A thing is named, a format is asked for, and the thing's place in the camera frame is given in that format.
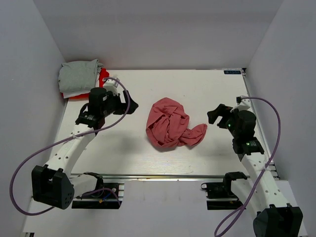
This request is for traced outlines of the pink t shirt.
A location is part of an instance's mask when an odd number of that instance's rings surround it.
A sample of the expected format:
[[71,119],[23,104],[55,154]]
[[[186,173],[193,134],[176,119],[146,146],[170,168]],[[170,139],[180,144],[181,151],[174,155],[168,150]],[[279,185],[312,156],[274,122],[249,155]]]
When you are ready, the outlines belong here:
[[162,98],[152,105],[146,124],[146,135],[156,148],[173,149],[195,146],[205,137],[207,125],[189,129],[190,116],[184,107],[170,98]]

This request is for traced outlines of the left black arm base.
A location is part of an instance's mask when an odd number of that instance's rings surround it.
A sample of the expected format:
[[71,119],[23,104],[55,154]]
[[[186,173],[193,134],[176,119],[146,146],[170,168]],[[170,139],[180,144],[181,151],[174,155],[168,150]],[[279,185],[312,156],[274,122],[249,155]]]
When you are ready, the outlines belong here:
[[75,194],[72,209],[119,209],[123,201],[124,183],[86,172],[70,178]]

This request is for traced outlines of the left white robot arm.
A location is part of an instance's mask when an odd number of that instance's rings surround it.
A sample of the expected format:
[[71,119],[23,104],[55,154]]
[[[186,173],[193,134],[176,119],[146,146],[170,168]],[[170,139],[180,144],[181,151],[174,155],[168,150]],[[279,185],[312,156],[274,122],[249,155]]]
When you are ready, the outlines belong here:
[[99,197],[104,192],[101,175],[85,172],[75,178],[72,170],[87,145],[97,136],[111,114],[130,115],[138,108],[128,90],[123,91],[125,102],[116,89],[96,87],[91,89],[88,103],[84,104],[75,121],[70,140],[43,166],[32,170],[33,199],[52,207],[66,209],[73,198]]

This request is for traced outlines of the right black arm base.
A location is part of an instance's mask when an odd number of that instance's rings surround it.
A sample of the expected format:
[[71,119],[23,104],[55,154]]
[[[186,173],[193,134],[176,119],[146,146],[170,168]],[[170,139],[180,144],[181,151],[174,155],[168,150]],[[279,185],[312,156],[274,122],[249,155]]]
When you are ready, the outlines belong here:
[[228,172],[221,182],[206,182],[201,184],[201,189],[206,192],[207,210],[236,210],[243,205],[239,198],[232,192],[232,181],[237,179],[247,180],[242,172]]

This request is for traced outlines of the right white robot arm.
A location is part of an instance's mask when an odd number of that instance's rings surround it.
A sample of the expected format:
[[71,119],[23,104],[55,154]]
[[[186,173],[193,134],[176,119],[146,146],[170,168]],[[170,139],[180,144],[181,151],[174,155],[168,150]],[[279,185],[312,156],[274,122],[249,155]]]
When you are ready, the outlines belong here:
[[237,198],[253,218],[253,230],[257,237],[297,237],[303,213],[292,206],[277,186],[272,172],[266,167],[264,149],[255,137],[256,116],[248,105],[235,108],[220,104],[207,113],[209,124],[227,129],[233,137],[233,150],[247,170],[250,181],[242,172],[226,173],[223,192]]

